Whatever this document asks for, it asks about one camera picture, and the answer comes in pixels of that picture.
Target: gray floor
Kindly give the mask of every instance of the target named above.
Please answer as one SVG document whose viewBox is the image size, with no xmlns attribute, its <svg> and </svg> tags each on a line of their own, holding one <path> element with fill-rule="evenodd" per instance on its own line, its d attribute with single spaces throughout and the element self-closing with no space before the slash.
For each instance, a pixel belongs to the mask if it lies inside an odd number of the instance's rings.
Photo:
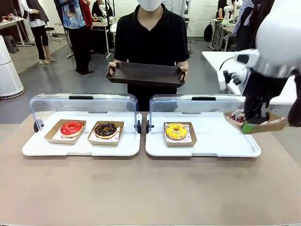
<svg viewBox="0 0 301 226">
<path fill-rule="evenodd" d="M 204 41 L 192 44 L 194 54 L 190 56 L 190 70 L 187 83 L 179 94 L 218 94 L 219 86 L 215 72 L 201 56 L 209 50 Z M 66 59 L 68 48 L 65 47 L 52 56 L 57 62 L 51 65 L 33 65 L 20 74 L 25 88 L 21 97 L 0 101 L 0 123 L 21 123 L 30 113 L 30 99 L 40 93 L 127 93 L 126 85 L 110 83 L 106 78 L 107 65 L 104 55 L 92 55 L 90 68 L 93 74 L 80 75 L 74 71 L 74 58 Z"/>
<path fill-rule="evenodd" d="M 66 39 L 63 39 L 60 42 L 49 39 L 48 43 L 50 54 L 53 54 L 59 49 L 67 46 Z M 19 51 L 12 54 L 10 57 L 14 62 L 18 74 L 21 74 L 23 71 L 27 70 L 30 66 L 39 61 L 39 54 L 35 46 L 19 47 L 18 49 Z"/>
</svg>

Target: red glazed donut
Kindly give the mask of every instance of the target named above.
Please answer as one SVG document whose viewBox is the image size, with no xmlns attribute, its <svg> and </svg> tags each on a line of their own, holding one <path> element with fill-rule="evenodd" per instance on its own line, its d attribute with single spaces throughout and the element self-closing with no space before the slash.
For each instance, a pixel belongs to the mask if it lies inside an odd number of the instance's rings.
<svg viewBox="0 0 301 226">
<path fill-rule="evenodd" d="M 61 133 L 65 137 L 75 137 L 80 133 L 80 130 L 83 128 L 83 125 L 78 121 L 70 121 L 63 126 L 61 126 Z"/>
</svg>

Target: donut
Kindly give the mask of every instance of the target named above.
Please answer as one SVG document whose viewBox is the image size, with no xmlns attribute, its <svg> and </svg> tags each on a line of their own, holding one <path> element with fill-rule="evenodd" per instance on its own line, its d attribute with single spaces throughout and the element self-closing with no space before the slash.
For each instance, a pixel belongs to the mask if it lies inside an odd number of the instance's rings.
<svg viewBox="0 0 301 226">
<path fill-rule="evenodd" d="M 231 119 L 234 120 L 236 124 L 242 126 L 246 120 L 246 115 L 244 114 L 244 110 L 240 109 L 234 111 L 231 115 Z"/>
<path fill-rule="evenodd" d="M 110 139 L 117 133 L 117 128 L 114 123 L 103 122 L 95 127 L 95 134 L 101 139 Z"/>
<path fill-rule="evenodd" d="M 83 125 L 80 122 L 69 121 L 61 126 L 60 131 L 64 137 L 75 137 L 80 133 L 82 128 Z"/>
<path fill-rule="evenodd" d="M 179 123 L 171 123 L 166 128 L 166 134 L 173 140 L 182 140 L 187 135 L 187 129 L 184 125 Z"/>
</svg>

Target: black serving tray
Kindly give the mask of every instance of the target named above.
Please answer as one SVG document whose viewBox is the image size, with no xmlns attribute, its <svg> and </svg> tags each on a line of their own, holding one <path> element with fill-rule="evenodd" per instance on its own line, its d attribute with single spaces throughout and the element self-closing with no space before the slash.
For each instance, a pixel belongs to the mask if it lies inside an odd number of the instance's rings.
<svg viewBox="0 0 301 226">
<path fill-rule="evenodd" d="M 113 75 L 109 72 L 106 76 L 113 83 L 167 88 L 179 88 L 185 84 L 185 72 L 176 66 L 117 63 L 113 69 Z"/>
</svg>

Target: backpack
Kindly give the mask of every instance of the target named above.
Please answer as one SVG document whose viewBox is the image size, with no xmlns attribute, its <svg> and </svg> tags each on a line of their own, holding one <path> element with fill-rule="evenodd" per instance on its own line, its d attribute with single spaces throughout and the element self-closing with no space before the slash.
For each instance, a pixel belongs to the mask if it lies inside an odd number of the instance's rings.
<svg viewBox="0 0 301 226">
<path fill-rule="evenodd" d="M 212 25 L 209 24 L 204 30 L 204 40 L 206 42 L 211 42 L 212 35 L 213 35 L 213 28 L 212 28 Z"/>
</svg>

